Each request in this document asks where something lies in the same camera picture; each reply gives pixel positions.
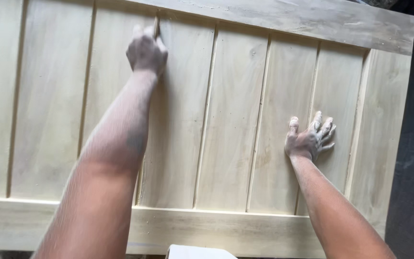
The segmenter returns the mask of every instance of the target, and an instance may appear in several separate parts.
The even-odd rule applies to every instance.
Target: hand
[[[154,39],[152,26],[142,30],[140,25],[133,28],[132,42],[126,51],[130,67],[137,70],[150,70],[156,75],[161,75],[167,62],[167,48],[162,43],[161,37]]]
[[[298,133],[298,118],[292,117],[287,138],[285,139],[285,152],[287,155],[289,157],[306,157],[314,162],[317,160],[320,152],[333,148],[334,142],[324,146],[335,133],[336,125],[333,124],[333,118],[328,118],[322,128],[321,124],[322,112],[317,112],[308,129]]]

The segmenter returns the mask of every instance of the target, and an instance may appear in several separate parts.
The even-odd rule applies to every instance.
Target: fingers
[[[154,26],[146,27],[145,30],[143,31],[143,34],[151,38],[154,38]]]
[[[158,37],[156,39],[156,44],[159,47],[159,49],[161,50],[161,52],[167,52],[166,45],[164,45],[164,43],[162,42],[161,37]]]
[[[294,134],[296,135],[296,133],[298,132],[298,118],[297,117],[292,117],[290,119],[290,127],[288,128],[288,135],[289,134]]]
[[[328,134],[322,138],[321,140],[321,144],[325,144],[327,141],[330,140],[330,138],[332,138],[333,134],[335,133],[335,129],[336,129],[336,125],[333,124],[332,128],[330,129],[330,131],[328,132]]]
[[[321,130],[319,131],[319,139],[323,138],[331,129],[333,123],[333,118],[329,117],[327,120],[325,120],[325,123],[322,125]]]
[[[314,120],[312,121],[310,125],[310,129],[317,132],[322,124],[322,112],[318,111],[316,112],[316,115],[314,116]]]
[[[143,28],[141,25],[137,24],[133,27],[132,39],[140,38],[143,35]]]
[[[327,150],[333,148],[334,146],[335,146],[335,142],[332,142],[332,143],[330,143],[326,146],[323,146],[322,149],[321,149],[321,152],[327,151]]]

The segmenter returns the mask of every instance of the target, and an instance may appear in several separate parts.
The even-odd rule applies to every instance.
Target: groove between planks
[[[260,127],[261,127],[261,116],[263,114],[263,102],[264,102],[265,91],[266,91],[266,80],[268,77],[270,47],[271,47],[271,33],[269,33],[268,35],[268,46],[266,47],[266,57],[264,59],[263,82],[261,85],[260,106],[258,109],[257,131],[255,133],[255,143],[253,145],[252,167],[250,168],[250,178],[248,180],[247,203],[246,203],[245,212],[248,212],[248,210],[250,209],[250,197],[252,196],[253,175],[255,173],[255,164],[257,161],[257,148],[258,148],[258,141],[259,141],[259,136],[260,136],[259,134],[260,134]]]
[[[84,77],[84,94],[82,97],[82,109],[81,109],[81,121],[79,125],[79,140],[78,140],[78,158],[81,155],[82,140],[84,135],[84,121],[86,119],[86,106],[87,106],[87,93],[89,89],[89,76],[91,71],[91,59],[92,59],[92,48],[93,48],[93,37],[95,32],[95,18],[97,16],[97,2],[96,0],[92,3],[92,19],[91,19],[91,31],[89,33],[89,49],[87,52],[86,62],[86,75]]]
[[[27,23],[27,10],[28,0],[23,0],[22,3],[22,18],[20,20],[20,34],[18,42],[18,56],[17,56],[17,73],[15,77],[15,90],[14,90],[14,106],[12,109],[12,124],[11,124],[11,142],[9,144],[9,160],[7,166],[7,187],[6,198],[11,196],[12,187],[12,165],[14,163],[14,144],[15,144],[15,130],[17,126],[17,109],[18,109],[18,94],[20,90],[20,76],[22,73],[22,56],[23,56],[23,44],[25,41],[25,26]]]
[[[309,124],[311,124],[311,122],[312,122],[311,111],[312,111],[312,103],[314,102],[314,91],[316,89],[316,79],[317,79],[317,72],[318,72],[318,68],[319,68],[319,53],[321,51],[321,43],[322,43],[322,41],[319,41],[319,44],[317,45],[316,65],[314,66],[314,73],[313,73],[312,87],[311,87],[311,101],[309,103],[308,119],[307,119],[306,127],[305,127],[304,130],[306,130],[309,127]],[[299,201],[300,192],[301,192],[301,190],[300,190],[299,183],[298,183],[298,191],[296,193],[296,203],[295,203],[294,215],[296,215],[298,213],[298,201]]]
[[[205,108],[204,108],[204,120],[202,122],[201,147],[199,148],[199,159],[197,161],[196,182],[195,182],[195,187],[194,187],[193,209],[196,209],[197,194],[198,194],[198,191],[199,191],[199,182],[201,180],[202,157],[204,155],[204,145],[205,145],[205,139],[206,139],[207,118],[208,118],[208,110],[209,110],[209,104],[210,104],[210,94],[212,93],[213,69],[214,69],[214,66],[215,66],[215,56],[216,56],[216,52],[217,52],[218,24],[219,24],[218,22],[215,24],[215,33],[213,35],[212,56],[210,58],[210,70],[209,70],[209,78],[208,78],[208,83],[207,83],[206,105],[205,105]]]

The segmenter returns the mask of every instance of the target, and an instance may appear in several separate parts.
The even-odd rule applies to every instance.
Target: light wood door
[[[128,253],[176,243],[324,258],[284,152],[290,118],[302,130],[318,110],[337,132],[316,165],[384,236],[414,17],[338,0],[5,2],[0,249],[37,247],[81,147],[132,76],[133,26],[155,16],[169,57]]]

